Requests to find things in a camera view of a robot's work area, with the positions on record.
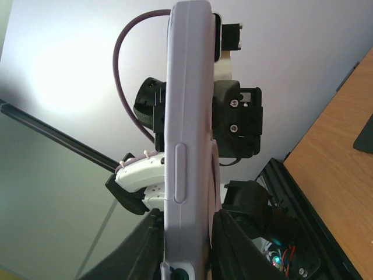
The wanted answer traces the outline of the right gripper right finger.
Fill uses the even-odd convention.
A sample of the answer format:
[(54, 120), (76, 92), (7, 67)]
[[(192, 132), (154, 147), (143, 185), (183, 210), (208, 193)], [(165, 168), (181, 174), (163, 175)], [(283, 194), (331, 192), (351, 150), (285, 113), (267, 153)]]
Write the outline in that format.
[(266, 260), (224, 209), (214, 214), (210, 260), (213, 279), (287, 278)]

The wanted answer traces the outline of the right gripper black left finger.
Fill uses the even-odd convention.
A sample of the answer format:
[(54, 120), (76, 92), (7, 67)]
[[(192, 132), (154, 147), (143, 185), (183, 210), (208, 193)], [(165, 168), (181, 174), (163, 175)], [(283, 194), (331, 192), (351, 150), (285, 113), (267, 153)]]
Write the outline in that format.
[(81, 279), (161, 279), (164, 255), (164, 214), (150, 211), (132, 233)]

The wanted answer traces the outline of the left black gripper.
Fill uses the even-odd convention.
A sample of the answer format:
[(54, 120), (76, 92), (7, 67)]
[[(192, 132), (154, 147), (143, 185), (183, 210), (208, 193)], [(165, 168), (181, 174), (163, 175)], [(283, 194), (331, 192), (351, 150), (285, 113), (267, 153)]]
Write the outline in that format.
[[(223, 24), (221, 50), (241, 50), (241, 23)], [(147, 78), (141, 85), (133, 106), (138, 121), (156, 134), (155, 147), (164, 151), (166, 83)], [(243, 88), (237, 80), (214, 83), (212, 130), (221, 158), (245, 159), (261, 149), (263, 131), (262, 91)]]

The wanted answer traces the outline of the lavender phone case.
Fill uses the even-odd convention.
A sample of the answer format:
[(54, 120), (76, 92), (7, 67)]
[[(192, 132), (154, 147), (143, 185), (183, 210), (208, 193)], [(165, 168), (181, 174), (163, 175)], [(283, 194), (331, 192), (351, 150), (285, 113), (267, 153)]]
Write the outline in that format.
[(168, 27), (163, 279), (208, 279), (220, 208), (212, 133), (215, 17), (208, 1), (175, 4)]

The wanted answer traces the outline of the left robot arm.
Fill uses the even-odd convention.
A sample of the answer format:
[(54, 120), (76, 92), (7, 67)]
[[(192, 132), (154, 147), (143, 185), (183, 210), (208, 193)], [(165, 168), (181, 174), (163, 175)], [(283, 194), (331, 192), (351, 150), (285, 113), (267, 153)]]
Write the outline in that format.
[[(164, 115), (166, 83), (149, 77), (133, 105), (139, 124), (155, 133), (155, 150), (127, 154), (105, 186), (128, 211), (143, 215), (164, 208)], [(263, 130), (262, 91), (243, 88), (239, 81), (217, 79), (212, 99), (212, 129), (219, 156), (236, 164), (257, 155)]]

